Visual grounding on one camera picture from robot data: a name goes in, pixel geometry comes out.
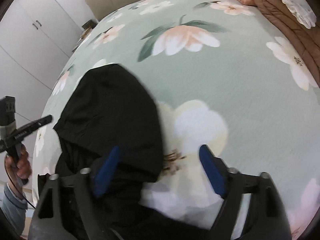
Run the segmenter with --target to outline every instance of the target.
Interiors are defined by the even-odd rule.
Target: blue sleeve
[[[17,198],[6,184],[1,209],[15,232],[20,236],[24,230],[26,221],[27,201]]]

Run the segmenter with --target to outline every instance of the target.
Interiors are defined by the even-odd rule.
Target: hand
[[[22,195],[20,194],[22,193],[22,187],[18,184],[15,174],[17,174],[21,179],[28,179],[31,176],[32,169],[28,157],[29,154],[26,151],[26,147],[23,144],[21,144],[21,157],[17,163],[17,168],[11,167],[11,164],[13,164],[12,157],[8,156],[5,160],[5,167],[7,169],[7,172],[12,182],[17,187],[18,191],[11,182],[9,182],[9,187],[12,190],[12,192],[20,199],[23,199]]]

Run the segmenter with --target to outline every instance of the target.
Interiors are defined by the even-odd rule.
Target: bed
[[[242,173],[268,172],[286,208],[292,237],[320,206],[320,89],[294,47],[256,7],[237,0],[142,0],[103,18],[64,67],[38,131],[37,175],[53,174],[61,154],[52,127],[83,75],[119,63],[156,101],[174,162],[145,185],[143,205],[210,228],[222,204],[198,159],[207,144]],[[245,195],[233,232],[239,237]]]

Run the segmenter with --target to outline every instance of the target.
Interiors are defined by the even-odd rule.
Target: black fabric
[[[206,230],[174,221],[139,205],[144,182],[155,182],[163,168],[163,145],[156,106],[138,80],[113,64],[89,70],[55,125],[62,154],[56,173],[69,176],[99,162],[118,145],[124,153],[108,192],[94,200],[101,229],[112,228],[125,240],[196,240]],[[73,197],[63,193],[66,228],[87,239]]]

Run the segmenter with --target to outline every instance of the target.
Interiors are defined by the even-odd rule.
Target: white ruffled cloth
[[[306,28],[316,26],[316,15],[306,0],[282,0],[289,11],[297,18],[298,22]]]

